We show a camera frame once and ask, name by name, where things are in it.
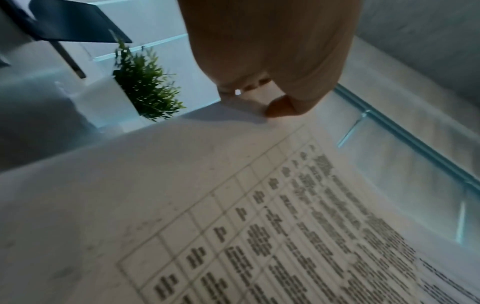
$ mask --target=person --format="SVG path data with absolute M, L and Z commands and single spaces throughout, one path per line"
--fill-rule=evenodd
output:
M 178 0 L 198 66 L 220 96 L 273 80 L 267 117 L 301 115 L 337 84 L 361 0 Z

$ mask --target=paper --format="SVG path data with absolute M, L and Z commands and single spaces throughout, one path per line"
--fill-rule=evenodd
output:
M 214 107 L 224 116 L 236 115 Z M 370 189 L 345 179 L 354 173 L 334 165 L 337 157 L 331 150 L 326 153 L 330 143 L 319 140 L 322 127 L 315 120 L 256 125 L 242 119 L 215 123 L 186 118 L 172 121 L 175 135 L 166 135 L 169 124 L 162 132 L 132 134 L 111 147 L 76 152 L 12 174 L 10 182 L 16 179 L 13 184 L 23 191 L 4 200 L 1 210 L 7 219 L 5 242 L 10 241 L 2 249 L 2 303 L 34 303 L 39 297 L 58 303 L 480 303 L 478 281 L 453 273 L 454 262 L 437 262 L 436 255 L 445 253 L 421 248 L 419 240 L 412 244 L 365 200 L 362 193 Z M 195 139 L 189 132 L 196 132 L 197 142 L 191 142 Z M 155 155 L 145 151 L 160 146 L 155 139 L 162 136 L 163 147 L 168 142 L 174 146 L 157 151 L 158 163 L 144 163 Z M 121 146 L 128 146 L 129 153 L 122 154 Z M 109 154 L 113 150 L 120 156 Z M 127 155 L 142 160 L 132 167 L 120 164 L 135 162 Z M 25 186 L 25 176 L 35 181 Z M 150 182 L 155 177 L 157 193 Z M 40 188 L 42 178 L 53 178 L 52 188 Z M 27 190 L 32 194 L 19 194 Z M 22 210 L 13 212 L 15 204 Z M 12 258 L 23 254 L 22 259 L 31 259 L 16 248 L 38 241 L 13 229 L 24 225 L 22 221 L 38 220 L 37 215 L 23 215 L 26 208 L 43 217 L 53 209 L 69 214 L 69 223 L 79 226 L 73 229 L 77 235 L 52 241 L 45 237 L 45 242 L 54 255 L 56 246 L 68 246 L 62 240 L 69 237 L 75 244 L 62 256 L 81 252 L 65 267 L 49 259 L 51 272 L 32 267 L 37 281 L 30 278 L 35 281 L 30 285 L 42 277 L 46 283 L 30 295 L 20 288 L 29 271 L 15 268 L 23 260 Z M 155 220 L 152 214 L 165 216 Z M 56 220 L 46 222 L 58 233 Z M 23 274 L 13 273 L 10 266 Z M 56 288 L 62 286 L 67 287 L 59 296 Z

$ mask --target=green plant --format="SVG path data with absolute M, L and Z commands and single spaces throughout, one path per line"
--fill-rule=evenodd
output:
M 172 74 L 165 73 L 157 60 L 151 49 L 132 53 L 124 42 L 118 42 L 113 77 L 138 113 L 150 120 L 168 119 L 185 108 L 176 98 L 180 87 L 175 87 Z

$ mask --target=finger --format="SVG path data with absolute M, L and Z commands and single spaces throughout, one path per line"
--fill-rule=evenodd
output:
M 288 95 L 282 96 L 272 101 L 265 111 L 265 116 L 268 118 L 296 115 L 300 115 L 300 113 L 293 107 L 290 97 Z

